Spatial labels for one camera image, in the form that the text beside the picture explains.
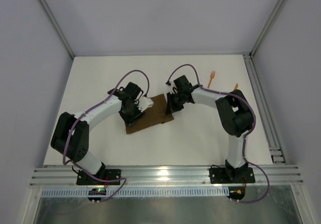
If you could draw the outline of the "brown cloth napkin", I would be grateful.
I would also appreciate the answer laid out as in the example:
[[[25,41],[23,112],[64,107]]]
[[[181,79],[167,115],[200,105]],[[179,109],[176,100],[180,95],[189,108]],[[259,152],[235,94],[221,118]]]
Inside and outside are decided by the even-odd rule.
[[[164,94],[154,96],[151,100],[154,104],[151,108],[145,110],[145,115],[142,118],[140,118],[132,127],[127,124],[125,125],[125,131],[128,135],[174,120],[172,114],[166,115],[167,101]]]

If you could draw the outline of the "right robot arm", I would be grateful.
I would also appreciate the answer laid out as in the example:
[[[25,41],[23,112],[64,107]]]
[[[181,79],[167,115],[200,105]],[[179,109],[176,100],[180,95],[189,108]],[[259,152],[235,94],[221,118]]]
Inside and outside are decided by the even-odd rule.
[[[221,125],[228,134],[228,157],[225,166],[212,165],[209,177],[212,184],[255,183],[253,169],[244,159],[244,136],[254,124],[254,116],[243,93],[235,90],[219,93],[201,85],[192,85],[186,76],[167,81],[170,87],[167,93],[166,114],[181,111],[184,104],[203,104],[218,111]]]

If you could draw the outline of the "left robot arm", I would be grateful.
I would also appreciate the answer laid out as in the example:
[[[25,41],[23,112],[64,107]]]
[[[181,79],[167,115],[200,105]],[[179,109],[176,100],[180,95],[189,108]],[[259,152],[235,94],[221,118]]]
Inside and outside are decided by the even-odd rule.
[[[86,175],[105,179],[105,165],[89,151],[89,134],[108,117],[119,114],[124,123],[133,126],[153,106],[151,98],[141,88],[129,82],[126,87],[110,90],[106,99],[88,110],[70,114],[62,113],[53,131],[51,148],[63,155],[63,164],[72,162]]]

